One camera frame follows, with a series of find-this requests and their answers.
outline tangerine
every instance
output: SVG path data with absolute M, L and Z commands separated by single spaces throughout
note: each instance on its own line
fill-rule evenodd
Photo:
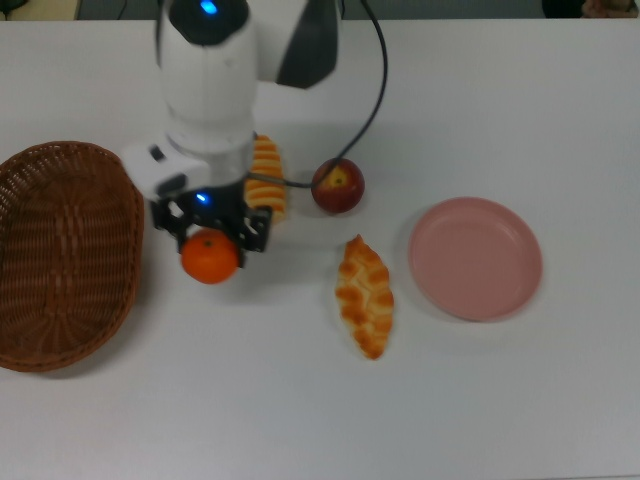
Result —
M 182 247 L 184 271 L 208 285 L 230 278 L 238 264 L 238 248 L 220 230 L 199 230 Z

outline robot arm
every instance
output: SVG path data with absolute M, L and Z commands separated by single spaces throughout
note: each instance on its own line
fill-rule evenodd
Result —
M 179 250 L 192 225 L 224 231 L 241 264 L 244 251 L 264 250 L 270 211 L 244 202 L 258 81 L 309 88 L 326 78 L 337 63 L 338 18 L 335 0 L 164 2 L 156 51 L 166 128 L 122 158 L 156 228 Z

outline brown woven basket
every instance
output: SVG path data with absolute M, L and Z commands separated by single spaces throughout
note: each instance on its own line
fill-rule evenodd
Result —
M 133 305 L 144 203 L 96 145 L 31 147 L 0 165 L 0 366 L 44 372 L 102 346 Z

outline pastry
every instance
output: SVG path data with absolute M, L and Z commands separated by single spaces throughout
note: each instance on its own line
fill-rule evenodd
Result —
M 340 316 L 365 357 L 376 360 L 393 326 L 389 270 L 362 237 L 347 243 L 335 290 Z
M 266 135 L 259 135 L 254 142 L 251 173 L 284 178 L 278 147 Z M 245 183 L 245 201 L 251 208 L 271 207 L 273 223 L 278 223 L 285 218 L 287 193 L 284 185 L 249 179 Z

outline apple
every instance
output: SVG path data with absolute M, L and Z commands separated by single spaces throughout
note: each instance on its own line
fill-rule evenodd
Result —
M 333 160 L 327 160 L 313 175 L 313 182 L 319 181 Z M 343 158 L 329 176 L 317 187 L 311 189 L 311 195 L 320 208 L 329 213 L 344 213 L 355 207 L 364 194 L 364 176 L 351 160 Z

